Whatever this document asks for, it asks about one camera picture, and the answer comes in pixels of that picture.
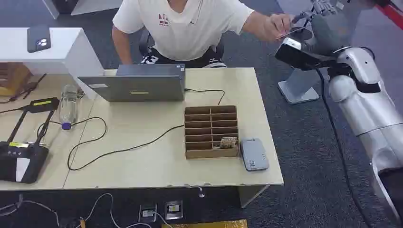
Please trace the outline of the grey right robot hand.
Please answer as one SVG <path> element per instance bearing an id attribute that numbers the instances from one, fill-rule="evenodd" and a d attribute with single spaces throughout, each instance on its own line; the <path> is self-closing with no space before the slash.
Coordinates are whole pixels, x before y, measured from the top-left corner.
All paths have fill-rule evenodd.
<path id="1" fill-rule="evenodd" d="M 372 0 L 312 0 L 311 4 L 311 10 L 296 15 L 292 23 L 301 19 L 310 23 L 313 37 L 302 49 L 323 56 L 349 47 L 359 15 L 374 7 Z"/>

